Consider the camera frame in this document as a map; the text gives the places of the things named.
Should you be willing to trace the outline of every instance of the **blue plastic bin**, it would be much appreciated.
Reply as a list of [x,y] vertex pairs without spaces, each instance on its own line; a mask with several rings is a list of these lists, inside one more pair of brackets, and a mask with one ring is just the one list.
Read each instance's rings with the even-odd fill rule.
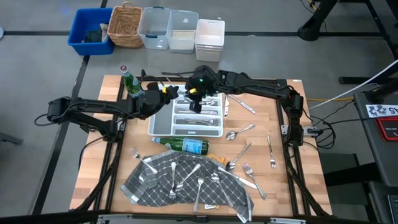
[[112,8],[79,9],[75,14],[70,30],[68,45],[79,55],[107,55],[113,52],[113,43],[109,36],[105,42],[82,43],[88,31],[100,29],[100,23],[109,24]]

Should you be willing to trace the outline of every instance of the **butter knife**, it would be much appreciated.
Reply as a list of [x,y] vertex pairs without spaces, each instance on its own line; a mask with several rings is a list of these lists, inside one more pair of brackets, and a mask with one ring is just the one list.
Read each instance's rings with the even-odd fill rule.
[[231,97],[233,100],[235,100],[236,102],[240,103],[240,105],[242,105],[242,106],[243,106],[244,108],[246,108],[248,111],[250,111],[250,112],[256,114],[256,111],[255,111],[253,108],[251,108],[251,106],[245,104],[245,102],[243,102],[243,101],[237,99],[237,98],[236,98],[235,96],[233,96],[233,95],[231,95],[230,97]]
[[224,118],[228,117],[228,110],[229,110],[229,100],[228,100],[228,95],[225,94]]
[[232,173],[230,173],[230,172],[224,170],[222,167],[218,167],[218,170],[221,171],[221,172],[223,172],[223,173],[225,173],[225,174],[228,174],[228,175],[230,175],[230,176],[232,176],[232,177],[237,178],[240,182],[246,184],[247,186],[249,186],[249,187],[251,187],[251,188],[253,188],[253,189],[257,189],[257,187],[256,187],[256,185],[255,185],[254,183],[252,183],[252,182],[250,182],[250,181],[248,181],[248,180],[245,180],[245,179],[243,179],[242,177],[238,177],[237,175],[232,174]]

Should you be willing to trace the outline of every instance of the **red device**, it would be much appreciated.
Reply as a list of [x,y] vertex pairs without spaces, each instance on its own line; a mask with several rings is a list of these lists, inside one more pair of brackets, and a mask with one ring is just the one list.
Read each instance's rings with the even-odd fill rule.
[[398,141],[398,117],[378,118],[376,126],[385,141]]

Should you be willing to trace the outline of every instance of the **green glass bottle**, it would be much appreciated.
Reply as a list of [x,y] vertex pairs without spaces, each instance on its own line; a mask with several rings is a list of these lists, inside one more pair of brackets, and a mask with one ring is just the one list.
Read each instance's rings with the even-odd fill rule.
[[124,86],[126,87],[127,92],[129,92],[133,98],[138,97],[142,93],[138,78],[131,75],[129,69],[125,65],[120,67],[120,71],[122,71],[124,75]]
[[190,139],[190,138],[152,138],[152,142],[163,144],[169,149],[180,152],[191,152],[198,155],[206,155],[209,149],[209,141],[206,139]]

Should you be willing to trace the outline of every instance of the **white plastic container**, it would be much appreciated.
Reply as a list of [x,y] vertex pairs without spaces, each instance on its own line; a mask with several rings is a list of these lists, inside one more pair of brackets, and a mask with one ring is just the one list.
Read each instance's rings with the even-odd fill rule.
[[171,10],[164,7],[146,7],[139,23],[138,34],[147,49],[166,50],[167,25]]
[[192,54],[199,15],[196,12],[173,10],[167,26],[171,52]]
[[199,19],[195,43],[197,46],[223,47],[225,37],[225,21]]
[[[223,97],[221,93],[207,96],[203,100],[213,100],[214,106],[202,105],[202,111],[217,111],[217,114],[183,114],[179,110],[189,111],[189,102],[185,101],[183,95],[172,100],[170,104],[150,117],[148,134],[151,136],[195,136],[195,137],[221,137],[223,135]],[[189,123],[185,119],[216,119],[217,124],[209,126],[201,123]]]
[[204,48],[195,47],[195,51],[197,53],[197,60],[205,62],[219,62],[221,58],[221,52],[223,51],[223,49],[208,50]]

